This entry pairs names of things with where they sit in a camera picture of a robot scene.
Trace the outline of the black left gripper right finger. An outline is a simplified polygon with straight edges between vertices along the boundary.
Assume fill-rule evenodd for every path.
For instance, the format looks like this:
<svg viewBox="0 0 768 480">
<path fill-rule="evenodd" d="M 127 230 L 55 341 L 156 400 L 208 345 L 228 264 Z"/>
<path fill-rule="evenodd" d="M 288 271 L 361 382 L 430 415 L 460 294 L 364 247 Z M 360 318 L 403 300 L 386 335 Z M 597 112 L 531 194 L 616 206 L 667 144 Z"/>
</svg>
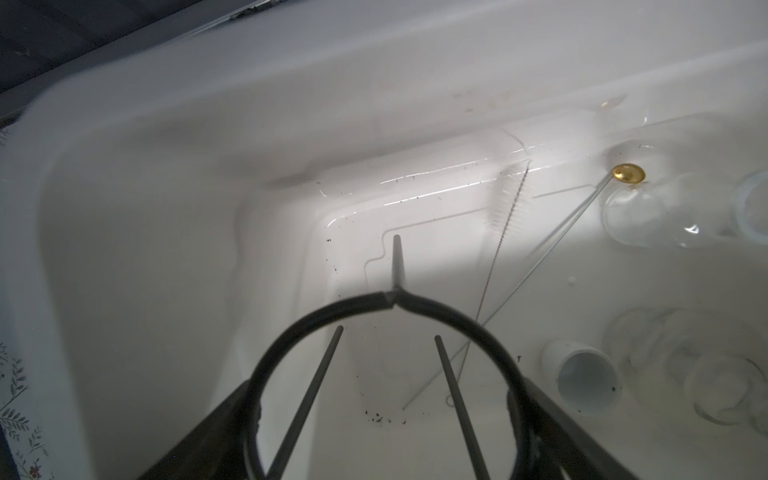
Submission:
<svg viewBox="0 0 768 480">
<path fill-rule="evenodd" d="M 538 441 L 535 478 L 637 479 L 531 380 L 525 386 Z"/>
</svg>

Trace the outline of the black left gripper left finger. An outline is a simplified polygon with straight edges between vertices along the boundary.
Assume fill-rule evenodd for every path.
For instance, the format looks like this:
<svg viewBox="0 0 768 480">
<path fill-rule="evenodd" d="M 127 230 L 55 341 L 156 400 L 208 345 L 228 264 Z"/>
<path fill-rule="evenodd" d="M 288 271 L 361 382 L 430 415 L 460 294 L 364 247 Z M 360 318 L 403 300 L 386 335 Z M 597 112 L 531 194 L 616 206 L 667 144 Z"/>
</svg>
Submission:
<svg viewBox="0 0 768 480">
<path fill-rule="evenodd" d="M 242 429 L 248 387 L 243 382 L 139 479 L 246 479 Z"/>
</svg>

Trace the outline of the black wire ring stand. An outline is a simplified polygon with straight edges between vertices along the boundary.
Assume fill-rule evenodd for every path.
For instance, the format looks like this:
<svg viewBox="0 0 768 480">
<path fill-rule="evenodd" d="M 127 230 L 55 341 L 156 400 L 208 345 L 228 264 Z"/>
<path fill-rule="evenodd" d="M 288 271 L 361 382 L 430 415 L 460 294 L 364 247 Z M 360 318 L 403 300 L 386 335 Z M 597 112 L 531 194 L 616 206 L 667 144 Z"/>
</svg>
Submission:
<svg viewBox="0 0 768 480">
<path fill-rule="evenodd" d="M 531 400 L 526 391 L 523 376 L 510 354 L 479 323 L 443 303 L 408 292 L 404 283 L 402 239 L 396 235 L 393 237 L 392 288 L 390 290 L 346 298 L 326 305 L 292 324 L 272 343 L 257 364 L 243 400 L 243 457 L 248 478 L 280 479 L 283 476 L 335 354 L 344 327 L 338 326 L 334 331 L 278 452 L 270 468 L 265 470 L 257 443 L 262 413 L 261 398 L 270 377 L 283 358 L 305 337 L 323 327 L 349 317 L 390 310 L 394 307 L 432 319 L 465 335 L 495 364 L 508 386 L 507 404 L 510 423 L 516 438 L 517 451 L 510 477 L 526 479 L 532 475 L 535 467 Z"/>
</svg>

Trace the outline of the white plastic storage box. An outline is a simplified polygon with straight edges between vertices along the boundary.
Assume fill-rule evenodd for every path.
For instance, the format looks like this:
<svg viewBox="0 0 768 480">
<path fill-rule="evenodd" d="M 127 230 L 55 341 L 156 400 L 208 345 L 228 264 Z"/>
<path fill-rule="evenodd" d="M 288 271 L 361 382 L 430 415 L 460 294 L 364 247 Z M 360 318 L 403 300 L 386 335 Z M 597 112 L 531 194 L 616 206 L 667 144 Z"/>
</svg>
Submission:
<svg viewBox="0 0 768 480">
<path fill-rule="evenodd" d="M 70 77 L 1 153 L 1 428 L 19 479 L 136 479 L 292 323 L 391 285 L 474 319 L 501 171 L 526 202 L 481 314 L 543 348 L 637 307 L 767 341 L 767 250 L 608 235 L 618 189 L 767 166 L 763 1 L 301 1 Z"/>
</svg>

